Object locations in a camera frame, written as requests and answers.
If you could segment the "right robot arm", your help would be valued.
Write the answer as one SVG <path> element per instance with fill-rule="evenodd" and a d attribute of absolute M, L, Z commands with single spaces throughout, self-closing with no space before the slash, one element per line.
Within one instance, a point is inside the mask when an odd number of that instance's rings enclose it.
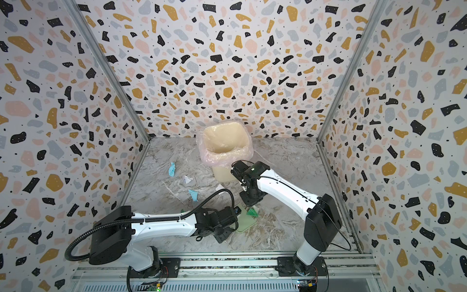
<path fill-rule="evenodd" d="M 253 165 L 236 161 L 232 164 L 231 174 L 240 182 L 243 188 L 240 197 L 248 207 L 270 195 L 300 216 L 305 222 L 304 242 L 292 257 L 293 270 L 289 274 L 306 276 L 313 272 L 313 262 L 341 231 L 342 220 L 333 197 L 305 191 L 261 161 Z"/>

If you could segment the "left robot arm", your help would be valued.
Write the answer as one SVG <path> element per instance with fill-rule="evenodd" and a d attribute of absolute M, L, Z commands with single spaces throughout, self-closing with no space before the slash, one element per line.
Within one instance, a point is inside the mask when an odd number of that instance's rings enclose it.
<path fill-rule="evenodd" d="M 194 237 L 199 242 L 213 236 L 223 243 L 238 229 L 241 212 L 238 206 L 201 208 L 193 213 L 171 214 L 170 220 L 164 221 L 160 215 L 133 213 L 130 206 L 123 206 L 96 223 L 99 231 L 91 238 L 89 263 L 120 262 L 129 266 L 132 278 L 175 278 L 180 260 L 162 260 L 157 247 L 144 242 L 172 236 Z"/>

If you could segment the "green dustpan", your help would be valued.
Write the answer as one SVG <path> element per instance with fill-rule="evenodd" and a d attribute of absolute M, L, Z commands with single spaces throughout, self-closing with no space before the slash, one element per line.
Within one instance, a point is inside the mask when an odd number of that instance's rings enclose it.
<path fill-rule="evenodd" d="M 238 233 L 244 233 L 246 232 L 249 228 L 253 227 L 254 225 L 257 224 L 257 219 L 258 215 L 254 214 L 249 214 L 248 212 L 244 212 L 240 214 L 237 219 L 238 219 L 238 228 L 236 232 Z"/>

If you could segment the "green scrap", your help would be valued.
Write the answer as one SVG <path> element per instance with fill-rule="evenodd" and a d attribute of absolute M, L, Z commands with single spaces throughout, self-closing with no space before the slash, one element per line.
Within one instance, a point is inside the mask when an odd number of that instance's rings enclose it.
<path fill-rule="evenodd" d="M 247 214 L 253 218 L 257 218 L 259 216 L 254 208 L 248 209 Z"/>

